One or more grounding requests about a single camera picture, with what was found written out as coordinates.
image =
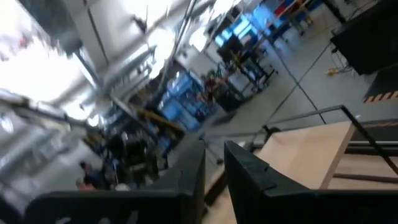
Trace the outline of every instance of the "wooden table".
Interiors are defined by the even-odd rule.
[[[325,189],[353,133],[351,122],[275,133],[256,156],[310,189]],[[236,223],[228,189],[210,207],[203,223]]]

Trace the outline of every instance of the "yellow black warning stripe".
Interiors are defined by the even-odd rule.
[[[398,91],[388,92],[388,93],[380,93],[376,96],[367,96],[363,98],[363,103],[374,103],[383,100],[390,100],[398,98]]]

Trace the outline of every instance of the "yellow handle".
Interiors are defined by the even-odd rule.
[[[159,121],[161,123],[169,125],[169,126],[175,128],[175,129],[178,129],[180,131],[183,131],[183,129],[179,125],[177,125],[176,123],[174,123],[172,121],[168,121],[168,120],[164,119],[163,117],[161,117],[161,116],[159,116],[159,115],[157,115],[157,114],[155,114],[153,112],[147,111],[144,108],[141,108],[141,107],[139,107],[137,105],[134,105],[132,103],[130,103],[130,106],[133,107],[135,110],[137,110],[139,113],[141,113],[144,116],[146,116],[147,118],[155,119],[155,120],[157,120],[157,121]]]

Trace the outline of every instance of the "hazard tape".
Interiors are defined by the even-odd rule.
[[[389,93],[380,93],[376,96],[369,96],[363,98],[363,103],[374,103],[378,101],[390,100],[398,98],[398,91],[389,92]]]
[[[389,127],[389,126],[398,126],[398,122],[386,122],[386,123],[377,123],[377,124],[365,124],[364,128],[379,128],[379,127]]]

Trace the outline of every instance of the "concrete floor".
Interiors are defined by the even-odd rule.
[[[344,4],[343,0],[336,1],[346,17],[351,16],[356,9],[352,5]],[[355,3],[363,9],[367,9],[375,1],[356,0]],[[289,44],[282,41],[275,43],[279,50],[275,51],[268,43],[265,44],[269,55],[262,63],[271,63],[279,71],[279,75],[273,76],[270,86],[266,90],[240,107],[237,115],[228,124],[217,127],[205,125],[203,129],[207,136],[255,132],[268,121],[276,121],[315,110],[291,76],[295,77],[318,109],[345,105],[360,121],[398,117],[396,115],[398,103],[394,100],[371,104],[362,103],[362,98],[375,75],[359,76],[355,73],[353,75],[351,72],[333,77],[325,75],[329,68],[336,67],[332,61],[331,48],[327,45],[331,37],[331,30],[337,28],[339,24],[325,6],[313,11],[311,16],[315,23],[303,37],[299,37],[297,31],[291,29],[285,34],[285,37],[289,39]],[[327,123],[347,120],[341,112],[327,113],[323,117]],[[296,128],[319,124],[322,124],[320,117],[312,116],[277,126]],[[188,135],[176,148],[177,154],[188,149],[189,144],[196,140],[197,136],[198,133]],[[245,141],[250,138],[250,136],[246,136],[230,138],[230,140]],[[223,156],[222,145],[225,140],[227,139],[212,139],[213,142],[210,144],[210,147],[221,157]],[[206,179],[208,180],[217,166],[214,165],[215,158],[209,153],[207,158]]]

